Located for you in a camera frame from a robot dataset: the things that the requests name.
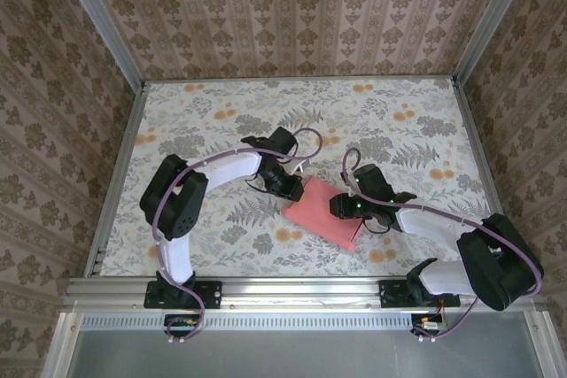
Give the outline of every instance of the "patterned wallpaper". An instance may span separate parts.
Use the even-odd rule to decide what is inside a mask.
[[[103,0],[146,80],[452,73],[489,0]]]
[[[0,375],[37,376],[133,94],[79,0],[0,0]]]
[[[567,349],[567,0],[514,0],[465,91]]]

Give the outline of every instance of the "floral tablecloth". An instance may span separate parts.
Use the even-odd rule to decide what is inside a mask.
[[[277,126],[315,127],[324,149],[304,175],[344,188],[339,171],[350,146],[376,163],[394,190],[416,193],[452,212],[486,216],[488,205],[449,79],[223,81],[149,87],[102,275],[152,275],[158,268],[150,226],[138,202],[161,160],[193,159]],[[299,136],[299,151],[316,147]],[[191,234],[200,275],[405,274],[442,247],[415,235],[363,231],[346,251],[280,214],[289,202],[241,180],[210,192]]]

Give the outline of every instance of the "pink towel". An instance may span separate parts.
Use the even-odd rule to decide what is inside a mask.
[[[342,193],[343,190],[311,177],[304,185],[303,197],[291,207],[283,208],[282,214],[320,237],[354,251],[353,241],[362,219],[341,220],[329,212],[330,199]]]

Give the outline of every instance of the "gray leaf pattern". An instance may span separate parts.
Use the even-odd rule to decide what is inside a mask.
[[[166,155],[191,162],[229,150],[244,136],[269,136],[277,126],[292,131],[310,126],[322,133],[323,149],[305,178],[346,189],[341,161],[356,146],[361,163],[377,164],[394,190],[459,214],[487,214],[449,79],[153,83],[101,274],[153,275],[158,268],[138,203]],[[299,134],[298,141],[299,154],[316,148],[313,135]],[[260,178],[254,184],[263,189]],[[286,219],[280,211],[289,205],[254,192],[242,179],[208,192],[191,230],[198,274],[405,274],[424,258],[455,256],[394,230],[380,237],[363,230],[356,251],[346,251]]]

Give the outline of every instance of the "purple cable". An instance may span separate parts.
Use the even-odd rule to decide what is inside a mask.
[[[389,202],[385,202],[385,201],[379,201],[377,199],[367,197],[366,195],[362,194],[359,191],[359,189],[353,184],[353,182],[350,180],[350,178],[348,177],[346,160],[348,159],[348,156],[351,154],[351,152],[356,152],[356,163],[354,164],[353,167],[351,167],[351,170],[356,169],[356,167],[361,162],[361,151],[358,148],[353,147],[353,148],[349,148],[348,150],[346,150],[345,156],[343,157],[343,176],[345,178],[346,185],[348,185],[348,187],[356,195],[358,195],[362,199],[365,199],[365,200],[367,200],[367,201],[369,201],[373,204],[383,205],[383,206],[387,206],[387,207],[409,208],[409,209],[414,209],[414,210],[422,210],[422,211],[425,211],[425,212],[433,212],[435,214],[438,214],[439,216],[446,217],[448,219],[457,221],[457,222],[459,222],[463,225],[469,225],[469,226],[472,226],[476,229],[483,231],[484,233],[491,236],[492,238],[494,238],[499,243],[510,248],[519,258],[521,258],[525,262],[526,265],[528,265],[528,267],[530,267],[530,270],[532,271],[533,277],[535,279],[535,285],[534,285],[534,287],[531,291],[526,292],[524,295],[525,296],[533,296],[533,295],[536,295],[540,292],[540,290],[541,290],[541,274],[540,274],[540,270],[538,270],[538,267],[532,262],[532,260],[528,256],[525,255],[525,253],[523,251],[521,251],[519,248],[517,248],[513,243],[504,239],[501,235],[498,235],[496,232],[493,232],[489,228],[485,228],[484,226],[479,225],[478,223],[476,223],[472,220],[467,220],[467,219],[461,218],[459,216],[456,216],[456,215],[454,215],[450,212],[444,212],[443,210],[433,208],[433,207],[430,207],[430,206],[427,206],[427,205],[389,203]],[[443,333],[437,334],[435,336],[435,338],[441,338],[442,336],[448,336],[455,329],[457,329],[462,324],[462,322],[467,318],[467,316],[469,316],[470,311],[475,306],[477,301],[478,301],[478,298],[475,299],[475,301],[470,305],[469,310],[467,310],[467,312],[450,329],[448,329],[447,331],[445,331]],[[429,338],[433,337],[428,332],[423,331],[423,333],[426,334]]]
[[[246,152],[258,152],[258,153],[264,153],[264,154],[271,154],[274,155],[275,157],[279,157],[279,158],[286,158],[286,159],[310,159],[315,157],[319,152],[321,152],[322,149],[322,135],[321,133],[319,133],[317,130],[315,130],[314,128],[311,127],[302,127],[299,130],[297,130],[293,135],[297,135],[301,132],[312,132],[315,133],[317,135],[317,137],[319,138],[319,146],[317,147],[317,149],[315,150],[315,152],[313,154],[307,155],[305,157],[298,157],[298,156],[292,156],[292,155],[287,155],[287,154],[282,154],[280,152],[277,152],[275,150],[265,150],[262,148],[242,148],[242,149],[234,149],[234,150],[227,150],[224,152],[220,152],[218,154],[214,154],[209,158],[206,159],[202,159],[200,161],[198,161],[197,163],[188,166],[187,168],[185,168],[182,172],[180,172],[175,178],[174,180],[171,182],[171,184],[169,185],[169,187],[166,190],[166,193],[164,194],[164,196],[161,198],[161,200],[159,201],[158,204],[158,208],[156,210],[155,215],[153,216],[153,222],[151,223],[151,235],[153,236],[153,239],[156,241],[156,247],[157,247],[157,253],[158,253],[158,260],[159,260],[159,265],[160,265],[160,272],[163,276],[163,278],[170,284],[173,285],[174,287],[176,287],[177,289],[186,292],[187,294],[189,294],[190,296],[192,296],[193,298],[195,298],[198,302],[199,305],[199,309],[200,309],[200,314],[199,314],[199,318],[197,321],[197,324],[195,325],[195,327],[183,338],[183,340],[188,340],[189,338],[191,338],[192,336],[195,335],[195,333],[197,333],[197,331],[200,329],[201,324],[203,323],[203,319],[205,318],[205,305],[203,304],[203,300],[201,300],[201,298],[192,290],[183,287],[182,285],[180,285],[179,283],[175,282],[173,280],[173,278],[171,277],[171,275],[167,272],[166,268],[165,268],[165,261],[163,258],[163,252],[161,250],[161,244],[160,241],[162,239],[162,237],[159,235],[159,230],[158,230],[158,223],[159,223],[159,218],[161,217],[161,214],[163,213],[163,209],[166,205],[167,199],[169,198],[169,196],[173,193],[175,187],[177,186],[177,184],[182,180],[183,177],[185,177],[185,175],[187,175],[189,172],[195,170],[196,168],[199,168],[201,166],[204,166],[208,163],[212,163],[214,161],[217,161],[221,158],[226,158],[226,157],[230,157],[232,155],[237,155],[238,153],[246,153]],[[170,339],[175,339],[173,336],[171,336],[171,334],[168,334]]]

